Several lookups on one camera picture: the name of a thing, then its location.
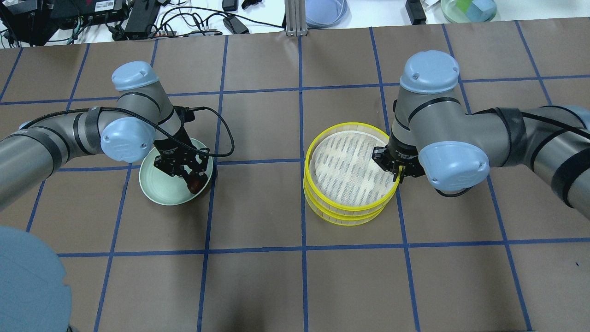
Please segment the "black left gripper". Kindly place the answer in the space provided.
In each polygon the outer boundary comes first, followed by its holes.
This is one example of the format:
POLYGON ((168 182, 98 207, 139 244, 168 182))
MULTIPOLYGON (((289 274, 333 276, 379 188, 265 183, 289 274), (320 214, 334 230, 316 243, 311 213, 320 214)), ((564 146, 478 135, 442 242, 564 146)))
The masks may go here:
POLYGON ((208 149, 198 149, 188 136, 154 141, 157 155, 153 165, 168 176, 183 178, 187 187, 193 187, 195 176, 199 181, 207 181, 206 171, 211 158, 202 155, 208 149))

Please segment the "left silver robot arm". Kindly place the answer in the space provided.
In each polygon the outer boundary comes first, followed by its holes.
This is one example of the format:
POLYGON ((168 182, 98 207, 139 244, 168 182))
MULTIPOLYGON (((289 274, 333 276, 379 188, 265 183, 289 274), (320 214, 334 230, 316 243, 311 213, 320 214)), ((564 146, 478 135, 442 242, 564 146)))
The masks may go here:
POLYGON ((155 148, 156 170, 179 177, 191 194, 207 186, 213 154, 196 147, 185 130, 194 109, 176 107, 153 67, 144 61, 112 74, 116 107, 54 112, 26 122, 0 145, 0 201, 5 209, 70 160, 105 154, 135 163, 155 148))

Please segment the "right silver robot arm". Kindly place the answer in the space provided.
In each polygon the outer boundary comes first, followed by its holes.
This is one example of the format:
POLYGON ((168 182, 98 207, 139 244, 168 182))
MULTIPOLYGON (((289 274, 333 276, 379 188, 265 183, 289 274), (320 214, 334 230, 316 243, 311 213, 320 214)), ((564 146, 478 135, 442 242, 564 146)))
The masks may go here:
POLYGON ((469 114, 454 90, 459 73, 459 63, 442 51, 407 60, 389 141, 373 149, 373 161, 397 179, 426 176, 447 197, 478 185, 491 168, 525 165, 588 217, 588 109, 495 107, 469 114))

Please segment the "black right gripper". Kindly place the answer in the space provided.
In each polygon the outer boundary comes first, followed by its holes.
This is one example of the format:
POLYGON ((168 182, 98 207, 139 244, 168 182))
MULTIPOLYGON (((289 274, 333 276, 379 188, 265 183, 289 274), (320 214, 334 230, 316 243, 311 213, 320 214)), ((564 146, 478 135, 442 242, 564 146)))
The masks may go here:
POLYGON ((394 175, 394 185, 402 184, 405 176, 418 178, 425 175, 425 170, 419 163, 417 147, 397 138, 390 138, 385 146, 373 147, 372 160, 384 172, 394 175))

